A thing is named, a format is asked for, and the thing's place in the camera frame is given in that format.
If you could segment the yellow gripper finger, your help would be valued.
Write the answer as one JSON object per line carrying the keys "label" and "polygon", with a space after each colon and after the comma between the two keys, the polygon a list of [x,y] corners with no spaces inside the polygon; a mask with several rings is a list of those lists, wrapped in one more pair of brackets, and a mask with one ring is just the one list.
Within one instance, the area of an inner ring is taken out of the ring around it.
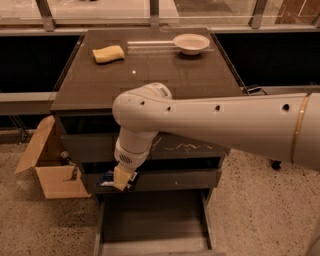
{"label": "yellow gripper finger", "polygon": [[113,173],[113,186],[117,188],[120,191],[123,191],[127,185],[128,182],[133,178],[135,171],[129,168],[126,168],[125,166],[118,164],[114,168]]}

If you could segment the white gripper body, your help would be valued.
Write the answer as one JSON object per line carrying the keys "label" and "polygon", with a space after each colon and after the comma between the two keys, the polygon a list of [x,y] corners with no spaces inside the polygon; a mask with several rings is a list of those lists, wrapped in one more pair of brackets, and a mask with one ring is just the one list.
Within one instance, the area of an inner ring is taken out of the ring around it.
{"label": "white gripper body", "polygon": [[147,159],[149,150],[144,150],[141,153],[131,153],[121,146],[119,141],[116,141],[114,157],[119,165],[127,169],[135,170],[140,167]]}

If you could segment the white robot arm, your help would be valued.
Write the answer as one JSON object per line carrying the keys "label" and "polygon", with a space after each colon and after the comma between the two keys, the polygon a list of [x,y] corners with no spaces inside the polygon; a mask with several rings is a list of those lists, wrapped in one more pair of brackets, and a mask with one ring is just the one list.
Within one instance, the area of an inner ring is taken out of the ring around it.
{"label": "white robot arm", "polygon": [[115,186],[126,186],[160,132],[318,170],[319,105],[317,93],[174,99],[161,83],[123,92],[112,106]]}

